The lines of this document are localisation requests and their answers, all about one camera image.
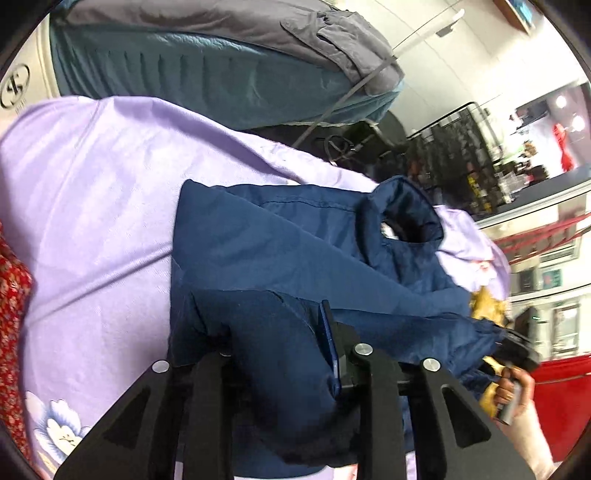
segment red counter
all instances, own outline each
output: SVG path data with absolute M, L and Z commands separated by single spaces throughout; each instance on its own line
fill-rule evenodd
M 591 355 L 543 362 L 533 377 L 542 431 L 561 462 L 591 418 Z

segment ceiling light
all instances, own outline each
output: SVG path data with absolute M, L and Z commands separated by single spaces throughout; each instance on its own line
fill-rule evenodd
M 556 106 L 558 108 L 564 108 L 566 106 L 566 98 L 564 97 L 564 95 L 560 95 L 557 99 L 556 99 Z
M 573 130 L 575 132 L 582 132 L 585 129 L 585 120 L 582 116 L 577 115 L 573 118 Z

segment green sign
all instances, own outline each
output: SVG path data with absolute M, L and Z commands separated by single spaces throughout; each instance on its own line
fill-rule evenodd
M 562 270 L 551 270 L 542 273 L 543 289 L 562 286 Z

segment yellow item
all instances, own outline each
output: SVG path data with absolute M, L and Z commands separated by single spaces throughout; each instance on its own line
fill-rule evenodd
M 483 360 L 493 368 L 496 375 L 501 376 L 501 372 L 505 368 L 504 365 L 501 365 L 490 356 L 484 357 Z M 491 418 L 496 415 L 496 405 L 493 403 L 493 399 L 495 398 L 496 388 L 498 386 L 499 385 L 494 382 L 491 383 L 480 397 L 480 406 Z
M 472 318 L 476 320 L 488 319 L 495 322 L 498 326 L 504 327 L 505 308 L 506 302 L 495 299 L 486 287 L 482 287 L 477 293 L 472 294 L 470 311 L 472 312 Z M 490 356 L 484 357 L 484 361 L 494 369 L 496 375 L 500 375 L 505 368 Z M 482 394 L 479 402 L 482 409 L 491 418 L 496 415 L 496 405 L 493 403 L 493 399 L 495 398 L 496 388 L 498 386 L 494 382 L 491 383 Z
M 472 318 L 476 320 L 488 319 L 499 327 L 505 326 L 506 301 L 499 301 L 491 295 L 486 287 L 481 287 L 477 293 L 472 294 L 470 311 Z

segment logo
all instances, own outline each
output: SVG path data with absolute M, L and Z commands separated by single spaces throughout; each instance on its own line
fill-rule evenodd
M 21 63 L 14 67 L 0 86 L 0 107 L 5 110 L 15 108 L 25 95 L 31 79 L 31 70 Z

